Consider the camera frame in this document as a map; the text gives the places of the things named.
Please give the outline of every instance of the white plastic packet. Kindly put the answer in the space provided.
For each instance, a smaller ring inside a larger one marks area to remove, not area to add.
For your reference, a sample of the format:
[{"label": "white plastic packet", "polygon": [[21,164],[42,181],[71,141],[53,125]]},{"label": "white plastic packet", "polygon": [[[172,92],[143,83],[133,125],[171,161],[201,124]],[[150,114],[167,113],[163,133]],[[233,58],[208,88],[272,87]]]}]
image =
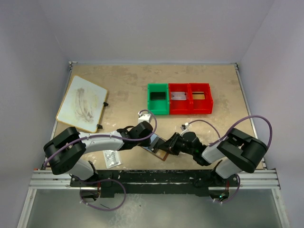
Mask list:
[{"label": "white plastic packet", "polygon": [[104,161],[107,169],[122,164],[122,159],[118,151],[104,151]]}]

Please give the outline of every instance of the white wall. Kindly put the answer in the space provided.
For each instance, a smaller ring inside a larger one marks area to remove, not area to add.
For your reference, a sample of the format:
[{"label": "white wall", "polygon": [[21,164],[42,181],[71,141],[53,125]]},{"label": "white wall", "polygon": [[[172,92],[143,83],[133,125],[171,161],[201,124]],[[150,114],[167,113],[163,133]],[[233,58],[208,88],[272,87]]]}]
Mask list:
[{"label": "white wall", "polygon": [[[240,64],[252,113],[269,118],[274,137],[266,162],[277,168],[289,218],[304,224],[304,1],[276,0]],[[257,132],[268,139],[266,124]]]},{"label": "white wall", "polygon": [[274,0],[39,0],[68,58],[237,62]]},{"label": "white wall", "polygon": [[36,0],[0,2],[0,226],[16,227],[43,161],[67,59]]}]

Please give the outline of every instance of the black object in green bin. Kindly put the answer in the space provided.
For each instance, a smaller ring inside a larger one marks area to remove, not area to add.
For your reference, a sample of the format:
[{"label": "black object in green bin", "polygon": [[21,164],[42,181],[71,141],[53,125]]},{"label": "black object in green bin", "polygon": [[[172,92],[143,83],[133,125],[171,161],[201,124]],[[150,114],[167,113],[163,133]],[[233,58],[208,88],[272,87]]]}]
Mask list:
[{"label": "black object in green bin", "polygon": [[166,92],[150,92],[150,100],[166,100]]}]

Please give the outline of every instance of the metal frame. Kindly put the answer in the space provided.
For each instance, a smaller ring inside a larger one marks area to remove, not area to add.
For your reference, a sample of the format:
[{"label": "metal frame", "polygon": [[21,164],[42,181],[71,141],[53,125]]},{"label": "metal frame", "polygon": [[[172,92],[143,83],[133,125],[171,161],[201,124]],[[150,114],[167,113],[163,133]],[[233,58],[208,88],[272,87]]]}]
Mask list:
[{"label": "metal frame", "polygon": [[[72,68],[73,65],[79,64],[77,62],[71,62],[70,63],[70,71],[68,75],[68,80],[66,84],[66,89],[69,83],[69,79],[72,74]],[[247,98],[244,92],[243,84],[240,78],[240,74],[238,71],[238,65],[236,63],[231,63],[236,69],[236,74],[240,83],[241,91],[243,94],[243,98],[246,104],[246,108],[248,111],[248,114],[251,115],[251,111],[249,109],[249,105],[247,102]],[[254,125],[254,122],[252,119],[250,119],[255,137],[257,138],[257,132],[256,128]],[[55,129],[57,127],[57,121],[54,123],[54,127],[52,130],[51,134],[51,139],[53,139],[54,134],[55,134]],[[290,228],[289,221],[287,218],[283,198],[281,196],[280,192],[280,184],[278,180],[278,176],[275,170],[267,170],[265,160],[264,158],[262,159],[262,164],[264,167],[264,170],[256,170],[254,173],[245,173],[241,172],[239,174],[241,178],[241,189],[271,189],[273,196],[274,196],[274,201],[276,205],[276,209],[279,214],[279,218],[282,224],[283,228]],[[67,190],[79,190],[80,188],[77,187],[70,187],[70,181],[71,177],[68,174],[62,174],[62,175],[54,175],[51,170],[39,170],[39,171],[33,171],[33,175],[29,184],[28,188],[28,194],[25,199],[25,203],[23,206],[23,210],[19,219],[19,223],[17,228],[26,228],[28,219],[31,213],[31,209],[33,206],[33,202],[35,199],[35,195],[38,189],[48,189],[48,190],[59,190],[59,189],[67,189]],[[87,189],[87,190],[93,190],[95,189],[94,187],[85,187],[82,189]],[[209,188],[209,190],[222,190],[223,188],[220,187],[212,187]]]}]

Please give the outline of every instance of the plastic storage bin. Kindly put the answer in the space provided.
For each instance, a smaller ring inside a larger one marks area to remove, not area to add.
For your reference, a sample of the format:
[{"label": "plastic storage bin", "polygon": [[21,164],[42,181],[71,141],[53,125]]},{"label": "plastic storage bin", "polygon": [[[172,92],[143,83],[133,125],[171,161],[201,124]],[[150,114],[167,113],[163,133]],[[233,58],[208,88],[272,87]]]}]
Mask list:
[{"label": "plastic storage bin", "polygon": [[148,109],[155,115],[169,114],[168,84],[148,84]]},{"label": "plastic storage bin", "polygon": [[[184,92],[186,100],[173,100],[172,92]],[[169,83],[170,115],[188,115],[193,111],[193,100],[190,85],[188,83]]]},{"label": "plastic storage bin", "polygon": [[[213,100],[210,86],[207,83],[190,83],[190,89],[193,99],[193,114],[211,114],[213,109]],[[195,93],[202,93],[205,99],[196,99]]]}]

